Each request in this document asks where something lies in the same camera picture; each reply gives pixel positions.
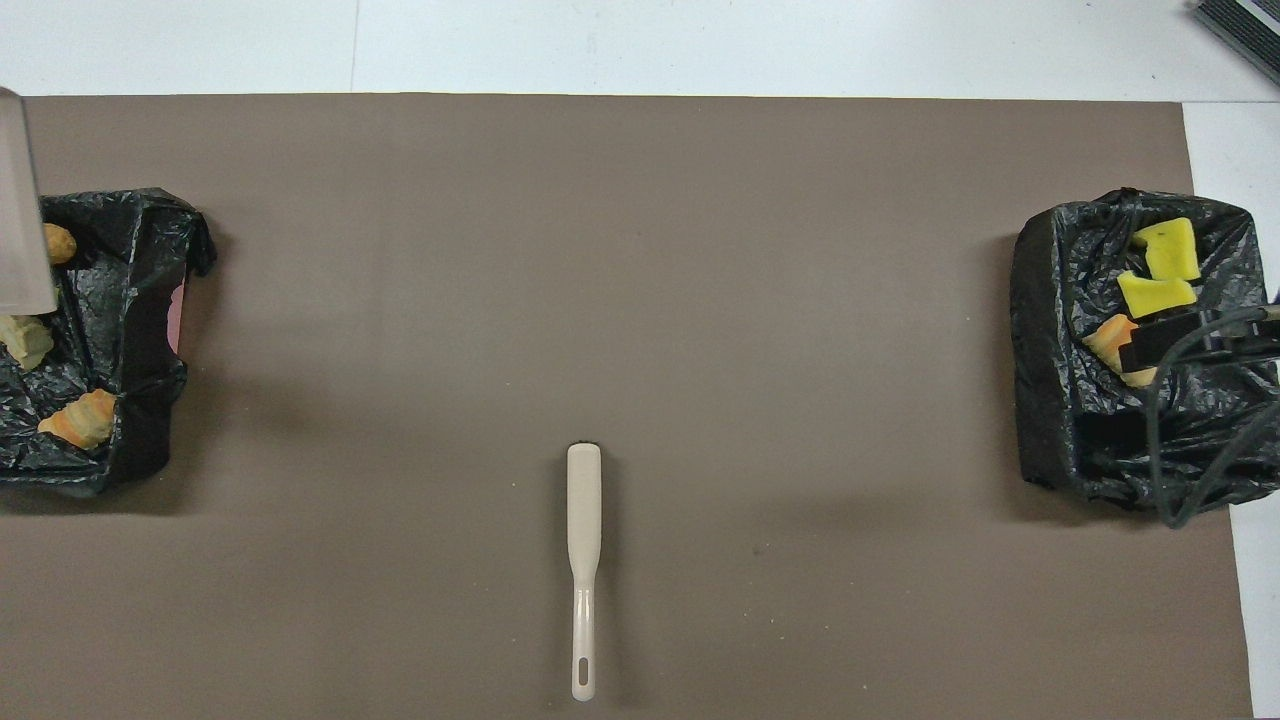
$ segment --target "croissant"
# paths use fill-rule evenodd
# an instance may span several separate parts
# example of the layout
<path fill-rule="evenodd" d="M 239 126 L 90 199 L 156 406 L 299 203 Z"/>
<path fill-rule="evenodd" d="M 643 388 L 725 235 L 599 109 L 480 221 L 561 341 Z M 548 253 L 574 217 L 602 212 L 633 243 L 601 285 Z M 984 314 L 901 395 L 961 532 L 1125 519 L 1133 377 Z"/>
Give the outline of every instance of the croissant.
<path fill-rule="evenodd" d="M 0 342 L 23 370 L 31 370 L 54 348 L 54 337 L 40 318 L 31 315 L 0 315 Z"/>
<path fill-rule="evenodd" d="M 45 223 L 45 245 L 49 246 L 50 265 L 61 265 L 76 256 L 76 238 L 61 225 Z"/>
<path fill-rule="evenodd" d="M 36 429 L 52 433 L 81 450 L 93 450 L 111 437 L 114 423 L 115 396 L 99 388 L 45 418 Z"/>

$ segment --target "pink object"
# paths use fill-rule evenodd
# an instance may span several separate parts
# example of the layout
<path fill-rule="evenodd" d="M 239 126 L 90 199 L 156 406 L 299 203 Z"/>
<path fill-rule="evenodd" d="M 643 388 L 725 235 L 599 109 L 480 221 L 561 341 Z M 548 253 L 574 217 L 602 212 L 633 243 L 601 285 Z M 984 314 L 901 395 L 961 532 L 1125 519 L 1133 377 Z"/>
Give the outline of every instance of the pink object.
<path fill-rule="evenodd" d="M 174 288 L 169 300 L 169 347 L 178 352 L 178 334 L 182 332 L 182 296 L 187 283 Z"/>

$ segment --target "orange food piece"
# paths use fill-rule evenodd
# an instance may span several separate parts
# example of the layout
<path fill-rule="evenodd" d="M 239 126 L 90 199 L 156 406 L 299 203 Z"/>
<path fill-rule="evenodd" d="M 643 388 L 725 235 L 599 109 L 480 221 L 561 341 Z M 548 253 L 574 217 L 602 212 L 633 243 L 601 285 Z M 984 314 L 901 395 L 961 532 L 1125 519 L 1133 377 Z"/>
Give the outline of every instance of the orange food piece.
<path fill-rule="evenodd" d="M 49 246 L 50 265 L 61 265 L 76 256 L 76 238 L 61 225 L 45 223 L 45 243 Z"/>
<path fill-rule="evenodd" d="M 36 429 L 55 434 L 81 450 L 93 450 L 111 437 L 114 424 L 115 396 L 99 388 L 45 418 Z"/>

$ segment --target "orange object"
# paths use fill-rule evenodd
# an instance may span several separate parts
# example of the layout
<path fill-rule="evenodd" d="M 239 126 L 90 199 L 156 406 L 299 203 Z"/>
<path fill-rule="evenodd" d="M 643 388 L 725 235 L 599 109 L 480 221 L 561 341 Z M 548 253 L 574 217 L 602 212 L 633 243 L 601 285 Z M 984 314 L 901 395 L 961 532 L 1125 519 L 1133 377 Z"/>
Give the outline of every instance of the orange object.
<path fill-rule="evenodd" d="M 115 396 L 99 388 L 45 418 L 36 429 L 55 434 L 81 450 L 93 450 L 111 437 L 114 424 Z"/>
<path fill-rule="evenodd" d="M 1126 386 L 1147 387 L 1155 378 L 1155 368 L 1125 373 L 1120 365 L 1120 346 L 1128 345 L 1132 341 L 1132 333 L 1137 328 L 1137 323 L 1123 313 L 1119 313 L 1111 315 L 1107 322 L 1102 323 L 1093 334 L 1087 336 L 1083 342 L 1085 347 L 1098 356 L 1098 360 L 1102 360 L 1107 368 L 1111 368 L 1115 374 L 1120 375 L 1120 379 Z"/>
<path fill-rule="evenodd" d="M 45 243 L 49 246 L 50 265 L 61 265 L 76 256 L 76 238 L 61 225 L 45 223 Z"/>

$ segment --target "yellow object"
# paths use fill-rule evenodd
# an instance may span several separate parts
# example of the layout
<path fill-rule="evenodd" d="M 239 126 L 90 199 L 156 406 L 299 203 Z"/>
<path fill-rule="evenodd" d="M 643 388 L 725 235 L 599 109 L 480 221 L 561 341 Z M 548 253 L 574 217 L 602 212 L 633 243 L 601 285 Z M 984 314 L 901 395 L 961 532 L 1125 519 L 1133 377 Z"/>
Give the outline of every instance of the yellow object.
<path fill-rule="evenodd" d="M 1133 233 L 1133 242 L 1147 249 L 1147 266 L 1157 281 L 1199 278 L 1196 231 L 1187 218 L 1174 218 Z"/>
<path fill-rule="evenodd" d="M 76 238 L 61 225 L 45 223 L 45 245 L 49 246 L 50 265 L 61 265 L 76 256 Z"/>
<path fill-rule="evenodd" d="M 1147 368 L 1146 370 L 1134 370 L 1132 373 L 1120 373 L 1120 379 L 1124 384 L 1129 387 L 1143 388 L 1151 384 L 1151 380 L 1156 379 L 1156 369 Z"/>
<path fill-rule="evenodd" d="M 1187 281 L 1148 281 L 1133 274 L 1133 270 L 1125 270 L 1116 282 L 1120 283 L 1120 292 L 1134 318 L 1196 302 L 1196 291 Z"/>
<path fill-rule="evenodd" d="M 55 434 L 81 450 L 93 450 L 111 437 L 114 424 L 115 396 L 99 388 L 45 418 L 36 429 Z"/>
<path fill-rule="evenodd" d="M 23 370 L 31 370 L 54 348 L 54 336 L 40 318 L 31 315 L 0 315 L 0 342 Z"/>

